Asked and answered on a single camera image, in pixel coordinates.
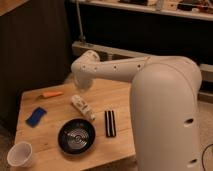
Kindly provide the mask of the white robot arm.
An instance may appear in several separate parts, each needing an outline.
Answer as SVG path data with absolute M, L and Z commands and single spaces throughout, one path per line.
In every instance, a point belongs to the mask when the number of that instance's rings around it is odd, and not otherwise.
M 77 87 L 94 78 L 129 82 L 130 114 L 139 171 L 202 171 L 197 64 L 182 56 L 147 55 L 104 61 L 88 50 L 71 65 Z

